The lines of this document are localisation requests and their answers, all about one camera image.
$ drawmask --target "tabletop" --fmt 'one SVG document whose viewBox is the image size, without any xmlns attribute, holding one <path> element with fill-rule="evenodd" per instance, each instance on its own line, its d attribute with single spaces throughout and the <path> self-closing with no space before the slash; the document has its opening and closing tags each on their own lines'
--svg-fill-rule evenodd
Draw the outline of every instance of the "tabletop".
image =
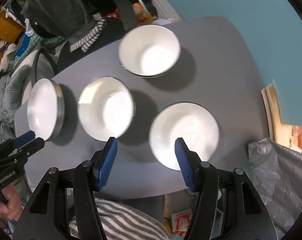
<svg viewBox="0 0 302 240">
<path fill-rule="evenodd" d="M 105 142 L 85 133 L 77 116 L 77 101 L 87 84 L 101 76 L 120 79 L 136 104 L 135 118 L 118 138 L 118 155 L 105 194 L 114 199 L 141 198 L 185 189 L 182 174 L 160 164 L 149 142 L 150 125 L 167 106 L 187 101 L 209 110 L 219 125 L 219 145 L 208 160 L 216 168 L 248 172 L 247 144 L 268 137 L 262 81 L 243 38 L 221 17 L 202 17 L 166 25 L 180 40 L 181 56 L 165 75 L 142 78 L 126 71 L 118 60 L 119 41 L 74 63 L 53 78 L 65 98 L 61 132 L 29 158 L 25 171 L 36 186 L 50 167 L 74 168 L 101 150 Z M 16 135 L 29 130 L 27 104 L 15 114 Z"/>
</svg>

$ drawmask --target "red and white package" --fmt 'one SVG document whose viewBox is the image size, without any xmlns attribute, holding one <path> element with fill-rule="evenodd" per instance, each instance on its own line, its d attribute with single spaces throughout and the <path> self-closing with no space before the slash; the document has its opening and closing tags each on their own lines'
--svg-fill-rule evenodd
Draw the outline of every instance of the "red and white package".
<svg viewBox="0 0 302 240">
<path fill-rule="evenodd" d="M 176 236 L 184 236 L 191 222 L 192 209 L 171 214 L 172 231 Z"/>
</svg>

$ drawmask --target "white bowl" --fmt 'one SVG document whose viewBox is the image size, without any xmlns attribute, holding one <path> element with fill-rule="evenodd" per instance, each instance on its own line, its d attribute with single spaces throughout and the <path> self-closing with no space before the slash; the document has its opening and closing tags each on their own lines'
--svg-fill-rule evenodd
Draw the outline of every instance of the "white bowl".
<svg viewBox="0 0 302 240">
<path fill-rule="evenodd" d="M 55 138 L 64 121 L 65 106 L 60 86 L 43 78 L 36 82 L 29 96 L 27 116 L 30 130 L 45 141 Z"/>
<path fill-rule="evenodd" d="M 83 129 L 99 141 L 123 135 L 134 112 L 130 91 L 113 77 L 96 79 L 84 88 L 78 100 L 78 118 Z"/>
<path fill-rule="evenodd" d="M 151 77 L 168 71 L 178 61 L 177 36 L 159 25 L 144 25 L 128 32 L 118 48 L 118 58 L 131 73 Z"/>
<path fill-rule="evenodd" d="M 174 142 L 180 137 L 202 161 L 208 161 L 218 146 L 219 127 L 208 110 L 193 103 L 177 103 L 157 115 L 150 129 L 151 150 L 161 164 L 177 171 Z"/>
</svg>

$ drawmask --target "human hand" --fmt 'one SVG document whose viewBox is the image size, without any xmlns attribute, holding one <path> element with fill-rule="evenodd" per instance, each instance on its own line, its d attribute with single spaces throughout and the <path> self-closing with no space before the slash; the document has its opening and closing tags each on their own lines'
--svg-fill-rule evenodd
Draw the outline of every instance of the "human hand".
<svg viewBox="0 0 302 240">
<path fill-rule="evenodd" d="M 0 218 L 6 215 L 7 219 L 18 221 L 23 211 L 20 195 L 12 184 L 8 185 L 5 190 L 8 203 L 5 205 L 0 202 Z"/>
</svg>

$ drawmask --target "bolt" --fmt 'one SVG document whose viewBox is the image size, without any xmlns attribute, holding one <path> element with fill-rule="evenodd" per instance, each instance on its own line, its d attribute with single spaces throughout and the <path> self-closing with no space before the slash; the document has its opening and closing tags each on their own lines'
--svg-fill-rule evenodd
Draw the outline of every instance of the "bolt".
<svg viewBox="0 0 302 240">
<path fill-rule="evenodd" d="M 48 173 L 49 174 L 54 174 L 54 173 L 56 173 L 56 171 L 57 171 L 57 168 L 56 167 L 52 167 L 52 168 L 49 168 Z"/>
<path fill-rule="evenodd" d="M 204 168 L 208 168 L 210 166 L 210 163 L 208 162 L 201 162 L 201 166 Z"/>
<path fill-rule="evenodd" d="M 91 161 L 84 161 L 84 162 L 82 162 L 82 166 L 83 167 L 90 167 L 91 165 L 92 165 Z"/>
<path fill-rule="evenodd" d="M 243 174 L 243 170 L 237 168 L 237 169 L 235 169 L 235 173 L 239 174 L 239 175 L 242 175 Z"/>
</svg>

